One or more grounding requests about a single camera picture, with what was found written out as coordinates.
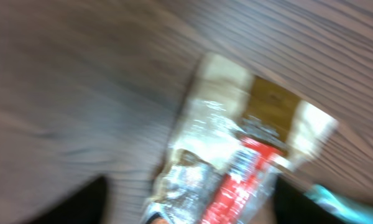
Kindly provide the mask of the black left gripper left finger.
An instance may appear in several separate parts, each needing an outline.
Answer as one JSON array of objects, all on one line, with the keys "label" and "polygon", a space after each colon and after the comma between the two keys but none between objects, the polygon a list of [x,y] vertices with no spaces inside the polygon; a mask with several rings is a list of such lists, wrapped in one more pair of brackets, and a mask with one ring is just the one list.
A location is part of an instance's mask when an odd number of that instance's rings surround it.
[{"label": "black left gripper left finger", "polygon": [[26,224],[100,224],[108,199],[108,180],[101,175]]}]

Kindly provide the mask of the teal snack packet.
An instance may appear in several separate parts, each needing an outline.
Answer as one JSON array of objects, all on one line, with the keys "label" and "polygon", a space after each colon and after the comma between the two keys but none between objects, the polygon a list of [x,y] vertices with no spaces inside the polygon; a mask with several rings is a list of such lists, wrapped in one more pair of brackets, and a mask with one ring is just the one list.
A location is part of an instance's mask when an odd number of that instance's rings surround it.
[{"label": "teal snack packet", "polygon": [[344,223],[373,224],[373,207],[333,193],[322,185],[313,185],[305,196]]}]

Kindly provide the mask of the beige cookie bag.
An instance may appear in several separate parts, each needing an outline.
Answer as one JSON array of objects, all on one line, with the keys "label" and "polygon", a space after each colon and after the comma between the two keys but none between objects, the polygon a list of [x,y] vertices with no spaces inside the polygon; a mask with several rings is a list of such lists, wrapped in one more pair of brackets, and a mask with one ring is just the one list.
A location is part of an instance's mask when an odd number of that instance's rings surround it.
[{"label": "beige cookie bag", "polygon": [[241,134],[283,137],[287,151],[260,185],[250,222],[272,194],[277,177],[315,159],[338,122],[282,86],[215,53],[206,54],[185,98],[142,223],[201,223]]}]

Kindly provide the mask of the red snack bar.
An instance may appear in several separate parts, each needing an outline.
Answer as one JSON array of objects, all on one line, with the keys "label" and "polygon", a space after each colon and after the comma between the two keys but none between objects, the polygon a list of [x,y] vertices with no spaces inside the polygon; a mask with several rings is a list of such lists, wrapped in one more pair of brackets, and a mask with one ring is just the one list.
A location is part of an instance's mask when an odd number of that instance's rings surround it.
[{"label": "red snack bar", "polygon": [[254,214],[260,185],[273,172],[274,162],[287,151],[283,137],[241,134],[239,150],[202,216],[202,224],[244,223]]}]

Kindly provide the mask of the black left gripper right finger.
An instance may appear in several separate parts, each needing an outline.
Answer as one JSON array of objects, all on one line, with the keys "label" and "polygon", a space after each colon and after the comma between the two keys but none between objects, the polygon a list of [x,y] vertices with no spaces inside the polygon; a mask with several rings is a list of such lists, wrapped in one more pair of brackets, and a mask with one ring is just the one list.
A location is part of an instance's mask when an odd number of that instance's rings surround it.
[{"label": "black left gripper right finger", "polygon": [[277,224],[344,224],[282,177],[275,183],[273,206]]}]

